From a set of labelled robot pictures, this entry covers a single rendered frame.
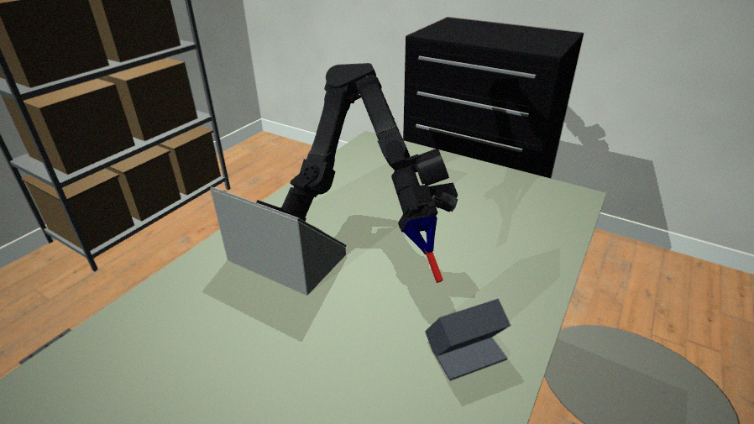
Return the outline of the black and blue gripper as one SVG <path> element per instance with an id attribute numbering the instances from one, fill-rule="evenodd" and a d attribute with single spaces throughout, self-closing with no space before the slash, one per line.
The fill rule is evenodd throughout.
<path id="1" fill-rule="evenodd" d="M 436 202 L 418 203 L 413 186 L 401 190 L 398 199 L 403 215 L 398 222 L 399 228 L 425 253 L 433 252 L 437 225 Z M 427 233 L 427 242 L 420 231 Z M 424 250 L 425 249 L 425 250 Z"/>

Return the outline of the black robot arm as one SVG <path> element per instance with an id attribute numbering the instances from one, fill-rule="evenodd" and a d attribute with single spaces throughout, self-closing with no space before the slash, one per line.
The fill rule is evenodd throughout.
<path id="1" fill-rule="evenodd" d="M 317 133 L 307 158 L 303 160 L 300 174 L 291 180 L 294 187 L 290 188 L 282 207 L 259 200 L 257 203 L 306 221 L 313 198 L 326 193 L 332 186 L 335 154 L 344 119 L 350 104 L 362 97 L 382 154 L 394 169 L 391 178 L 397 196 L 401 190 L 413 186 L 418 203 L 435 201 L 437 208 L 452 212 L 458 201 L 454 184 L 429 186 L 449 178 L 439 149 L 410 157 L 374 67 L 370 63 L 334 65 L 327 71 L 326 81 Z"/>

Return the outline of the red peg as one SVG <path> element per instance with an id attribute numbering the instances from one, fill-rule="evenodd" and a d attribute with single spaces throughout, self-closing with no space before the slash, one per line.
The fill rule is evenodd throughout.
<path id="1" fill-rule="evenodd" d="M 432 273 L 434 275 L 434 278 L 435 278 L 436 282 L 437 283 L 438 282 L 442 282 L 443 278 L 442 278 L 441 272 L 440 272 L 440 270 L 438 268 L 437 261 L 436 261 L 436 259 L 434 257 L 433 252 L 427 253 L 427 251 L 425 250 L 425 253 L 426 253 L 428 262 L 429 262 L 429 264 L 431 266 Z"/>

